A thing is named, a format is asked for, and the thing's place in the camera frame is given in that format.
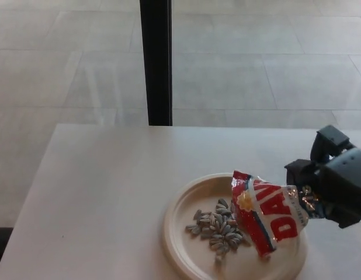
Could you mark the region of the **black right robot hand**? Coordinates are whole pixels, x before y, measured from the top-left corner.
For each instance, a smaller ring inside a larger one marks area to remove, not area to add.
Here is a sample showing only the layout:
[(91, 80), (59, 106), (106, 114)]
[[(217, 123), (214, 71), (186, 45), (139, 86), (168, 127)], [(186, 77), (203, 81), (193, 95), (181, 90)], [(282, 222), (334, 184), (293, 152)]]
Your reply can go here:
[(311, 219), (336, 222), (341, 229), (361, 221), (361, 149), (328, 125), (317, 131), (310, 159), (285, 166), (286, 182)]

